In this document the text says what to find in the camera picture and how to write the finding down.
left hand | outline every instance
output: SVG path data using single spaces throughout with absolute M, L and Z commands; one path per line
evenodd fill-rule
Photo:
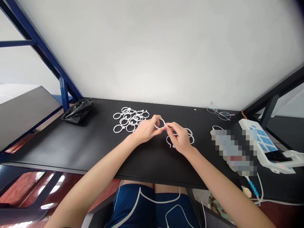
M 165 127 L 160 129 L 155 128 L 155 124 L 159 127 L 159 118 L 160 115 L 154 115 L 150 120 L 143 120 L 130 136 L 134 137 L 134 139 L 139 143 L 145 143 L 152 139 L 154 136 L 159 135 L 165 130 Z

glasses frame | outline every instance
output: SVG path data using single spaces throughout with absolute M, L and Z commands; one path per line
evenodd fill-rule
M 210 104 L 208 107 L 206 107 L 206 108 L 207 108 L 207 111 L 208 111 L 209 113 L 211 113 L 211 114 L 217 114 L 218 117 L 219 117 L 221 120 L 230 120 L 231 116 L 234 116 L 234 115 L 235 115 L 235 114 L 230 114 L 229 112 L 225 112 L 225 113 L 228 113 L 228 114 L 229 114 L 229 118 L 227 118 L 226 116 L 228 116 L 228 115 L 224 115 L 224 114 L 223 114 L 224 112 L 218 112 L 218 108 L 217 108 L 215 105 L 213 105 L 212 102 L 211 102 L 211 104 Z

black plastic bag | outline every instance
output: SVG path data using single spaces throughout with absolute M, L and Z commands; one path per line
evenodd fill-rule
M 80 99 L 61 116 L 61 119 L 70 123 L 78 124 L 86 117 L 92 107 L 92 99 Z

eyeglasses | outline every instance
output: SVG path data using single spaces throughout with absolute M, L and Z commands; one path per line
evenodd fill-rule
M 229 112 L 218 112 L 218 108 L 212 102 L 206 108 L 208 112 L 216 113 L 222 120 L 230 120 L 231 116 L 235 116 L 235 114 L 230 114 Z

white wall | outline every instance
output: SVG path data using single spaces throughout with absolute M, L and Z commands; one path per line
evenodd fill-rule
M 0 41 L 24 40 L 0 11 Z M 30 46 L 0 48 L 0 83 L 41 85 L 60 95 L 59 81 Z
M 275 114 L 276 116 L 304 118 L 304 84 L 302 84 L 298 87 L 301 87 L 302 90 L 296 96 L 294 96 L 291 100 L 289 100 L 288 103 L 286 103 L 283 107 L 281 107 L 281 109 L 278 110 L 277 113 Z
M 286 0 L 18 0 L 83 96 L 240 110 L 304 63 Z

